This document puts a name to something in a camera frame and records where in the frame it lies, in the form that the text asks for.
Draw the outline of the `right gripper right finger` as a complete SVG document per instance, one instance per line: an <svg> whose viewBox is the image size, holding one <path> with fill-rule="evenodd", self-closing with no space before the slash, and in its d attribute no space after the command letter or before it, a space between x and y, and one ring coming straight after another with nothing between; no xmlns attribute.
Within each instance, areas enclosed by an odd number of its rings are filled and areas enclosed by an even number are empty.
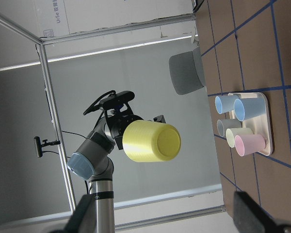
<svg viewBox="0 0 291 233"><path fill-rule="evenodd" d="M291 233L291 224L276 223L243 191L234 192L233 222L240 233Z"/></svg>

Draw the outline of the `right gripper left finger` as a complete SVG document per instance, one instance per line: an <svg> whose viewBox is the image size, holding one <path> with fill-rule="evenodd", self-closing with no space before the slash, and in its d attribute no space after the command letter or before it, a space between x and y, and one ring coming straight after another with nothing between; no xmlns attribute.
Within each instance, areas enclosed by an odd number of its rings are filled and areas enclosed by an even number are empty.
<svg viewBox="0 0 291 233"><path fill-rule="evenodd" d="M63 229L51 233L93 233L96 229L95 197L93 194L83 195L75 212Z"/></svg>

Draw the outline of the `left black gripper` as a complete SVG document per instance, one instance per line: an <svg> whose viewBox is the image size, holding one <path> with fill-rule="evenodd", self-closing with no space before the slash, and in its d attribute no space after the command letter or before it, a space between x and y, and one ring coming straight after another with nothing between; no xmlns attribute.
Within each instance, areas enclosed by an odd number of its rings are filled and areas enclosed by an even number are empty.
<svg viewBox="0 0 291 233"><path fill-rule="evenodd" d="M123 136L126 128L134 121L144 120L133 113L127 102L117 102L104 107L104 115L111 137L119 150L123 149Z"/></svg>

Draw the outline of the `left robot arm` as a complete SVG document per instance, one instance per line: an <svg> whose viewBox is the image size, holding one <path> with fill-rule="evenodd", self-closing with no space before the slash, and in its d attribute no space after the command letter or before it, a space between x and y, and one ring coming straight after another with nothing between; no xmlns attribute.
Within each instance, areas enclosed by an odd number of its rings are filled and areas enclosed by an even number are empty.
<svg viewBox="0 0 291 233"><path fill-rule="evenodd" d="M88 194L83 196L65 230L68 233L113 233L114 223L114 165L109 154L117 147L135 162L160 162L158 132L165 125L163 115L145 121L135 115L127 102L94 102L84 114L101 110L93 130L73 153L67 167L89 182Z"/></svg>

